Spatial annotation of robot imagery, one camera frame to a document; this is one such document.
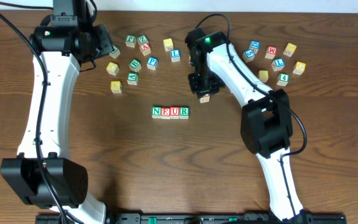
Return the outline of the red E block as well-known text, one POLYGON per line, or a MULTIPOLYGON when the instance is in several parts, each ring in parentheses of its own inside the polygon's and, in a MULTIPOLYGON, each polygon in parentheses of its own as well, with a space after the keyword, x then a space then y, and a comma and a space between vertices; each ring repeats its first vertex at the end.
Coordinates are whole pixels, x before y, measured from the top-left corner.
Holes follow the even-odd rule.
POLYGON ((166 107, 161 108, 161 118, 170 119, 170 108, 166 108, 166 107))

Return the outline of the green N block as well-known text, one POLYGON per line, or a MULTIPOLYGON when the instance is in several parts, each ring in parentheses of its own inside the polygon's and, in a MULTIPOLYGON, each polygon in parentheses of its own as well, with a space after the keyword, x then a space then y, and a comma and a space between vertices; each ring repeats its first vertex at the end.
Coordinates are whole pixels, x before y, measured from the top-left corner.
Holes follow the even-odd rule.
POLYGON ((162 108, 159 106, 152 107, 152 118, 153 119, 160 119, 161 118, 161 110, 162 108))

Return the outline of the green R block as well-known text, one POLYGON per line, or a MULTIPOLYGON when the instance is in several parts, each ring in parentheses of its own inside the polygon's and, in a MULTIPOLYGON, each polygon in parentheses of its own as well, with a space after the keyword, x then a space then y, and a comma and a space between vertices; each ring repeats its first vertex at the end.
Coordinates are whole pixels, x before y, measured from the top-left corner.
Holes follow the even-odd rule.
POLYGON ((190 116, 189 107, 180 107, 180 119, 188 119, 190 116))

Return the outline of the red I block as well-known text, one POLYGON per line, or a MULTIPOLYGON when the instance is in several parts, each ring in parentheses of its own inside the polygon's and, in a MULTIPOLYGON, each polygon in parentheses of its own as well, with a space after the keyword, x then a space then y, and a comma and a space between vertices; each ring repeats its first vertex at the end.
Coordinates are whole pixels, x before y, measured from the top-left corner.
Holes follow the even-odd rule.
POLYGON ((210 100, 210 94, 205 94, 199 99, 200 103, 207 103, 209 102, 209 100, 210 100))

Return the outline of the red U block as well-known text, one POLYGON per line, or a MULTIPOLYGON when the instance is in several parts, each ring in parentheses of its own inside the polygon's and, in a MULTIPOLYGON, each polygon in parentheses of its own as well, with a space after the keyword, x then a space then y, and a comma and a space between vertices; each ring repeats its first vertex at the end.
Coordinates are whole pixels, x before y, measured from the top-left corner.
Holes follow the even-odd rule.
POLYGON ((180 107, 172 106, 170 108, 170 118, 179 119, 180 118, 180 107))

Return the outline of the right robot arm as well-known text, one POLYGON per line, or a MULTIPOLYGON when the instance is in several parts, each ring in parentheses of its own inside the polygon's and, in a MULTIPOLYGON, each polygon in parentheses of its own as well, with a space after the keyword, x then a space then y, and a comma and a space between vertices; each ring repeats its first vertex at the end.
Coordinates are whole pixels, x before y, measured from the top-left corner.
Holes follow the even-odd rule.
POLYGON ((188 33, 185 44, 195 68, 188 76, 191 91, 202 98, 224 86, 229 88, 242 108, 242 140, 262 166, 270 211, 280 221, 294 220, 303 206, 290 168, 293 126, 288 95, 283 89, 273 91, 260 81, 221 31, 207 35, 196 28, 188 33))

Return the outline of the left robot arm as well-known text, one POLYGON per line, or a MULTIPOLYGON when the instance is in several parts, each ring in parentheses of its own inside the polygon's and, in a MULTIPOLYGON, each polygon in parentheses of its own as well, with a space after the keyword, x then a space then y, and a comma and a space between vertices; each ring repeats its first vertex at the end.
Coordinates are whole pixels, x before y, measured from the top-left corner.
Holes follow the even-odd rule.
POLYGON ((34 33, 34 88, 24 137, 1 174, 26 205, 54 211, 39 223, 113 223, 107 206, 88 191, 85 167, 71 161, 68 138, 71 98, 84 63, 113 50, 104 25, 96 25, 94 1, 54 1, 34 33))

